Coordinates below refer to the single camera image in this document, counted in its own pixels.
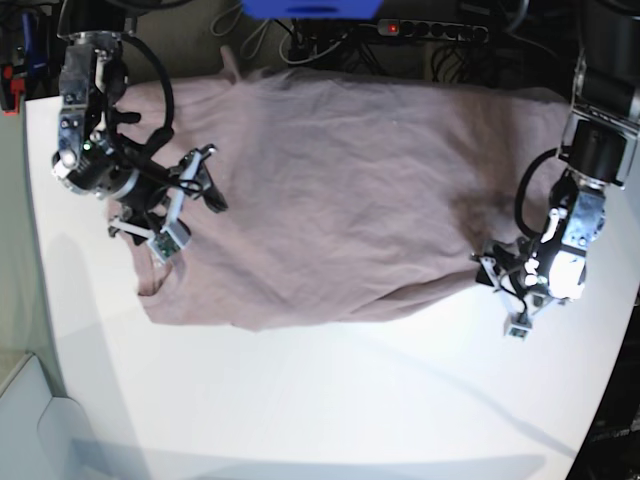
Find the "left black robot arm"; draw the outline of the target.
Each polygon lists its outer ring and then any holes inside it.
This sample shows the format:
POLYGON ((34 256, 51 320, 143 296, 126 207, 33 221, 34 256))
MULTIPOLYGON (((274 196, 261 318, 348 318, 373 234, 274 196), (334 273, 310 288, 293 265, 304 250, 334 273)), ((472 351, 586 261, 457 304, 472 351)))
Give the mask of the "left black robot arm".
POLYGON ((508 311, 506 335, 520 339, 544 308, 581 297, 587 253, 606 221, 606 191, 624 186, 639 146, 638 2, 581 2, 578 34, 562 143, 529 165, 516 192, 522 235, 510 244, 489 240, 474 258, 477 282, 492 287, 508 311), (544 226, 535 231, 524 220, 524 200, 534 173, 551 158, 566 167, 550 191, 544 226))

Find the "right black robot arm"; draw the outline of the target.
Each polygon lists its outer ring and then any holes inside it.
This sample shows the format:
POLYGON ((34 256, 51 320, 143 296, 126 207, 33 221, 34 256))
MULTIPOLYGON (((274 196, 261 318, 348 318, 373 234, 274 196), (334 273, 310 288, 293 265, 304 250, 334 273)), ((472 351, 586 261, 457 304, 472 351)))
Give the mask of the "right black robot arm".
POLYGON ((169 256, 186 247, 191 233, 180 219, 187 199, 201 200, 214 213, 228 204, 205 165, 215 152, 209 144, 188 152, 167 168, 154 155, 174 136, 175 98, 169 75, 155 53, 135 35, 139 16, 179 7, 177 1, 65 1, 58 36, 66 41, 59 76, 62 108, 54 176, 76 194, 94 194, 117 202, 110 236, 129 235, 135 244, 169 256), (123 47, 138 50, 155 69, 164 99, 164 117, 139 143, 118 128, 137 124, 137 112, 117 104, 128 88, 123 47))

